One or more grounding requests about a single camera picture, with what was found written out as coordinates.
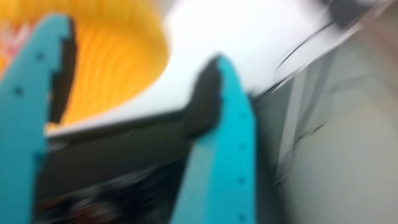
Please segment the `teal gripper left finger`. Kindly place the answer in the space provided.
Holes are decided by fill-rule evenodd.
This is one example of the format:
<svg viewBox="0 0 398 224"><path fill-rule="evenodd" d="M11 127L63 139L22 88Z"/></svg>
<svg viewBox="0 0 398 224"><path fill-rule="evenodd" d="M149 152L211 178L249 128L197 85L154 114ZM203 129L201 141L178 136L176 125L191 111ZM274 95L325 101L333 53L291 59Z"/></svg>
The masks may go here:
<svg viewBox="0 0 398 224"><path fill-rule="evenodd" d="M1 80L1 224L30 223L45 125L67 107L77 46L71 18L43 18Z"/></svg>

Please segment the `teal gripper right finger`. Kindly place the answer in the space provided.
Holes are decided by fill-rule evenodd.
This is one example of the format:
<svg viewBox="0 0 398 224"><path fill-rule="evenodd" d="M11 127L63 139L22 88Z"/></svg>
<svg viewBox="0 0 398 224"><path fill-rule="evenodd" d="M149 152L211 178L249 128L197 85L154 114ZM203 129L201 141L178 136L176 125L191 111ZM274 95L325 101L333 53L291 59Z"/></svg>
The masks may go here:
<svg viewBox="0 0 398 224"><path fill-rule="evenodd" d="M213 58L201 74L215 87L215 127L197 137L171 224L256 222L256 122L233 64Z"/></svg>

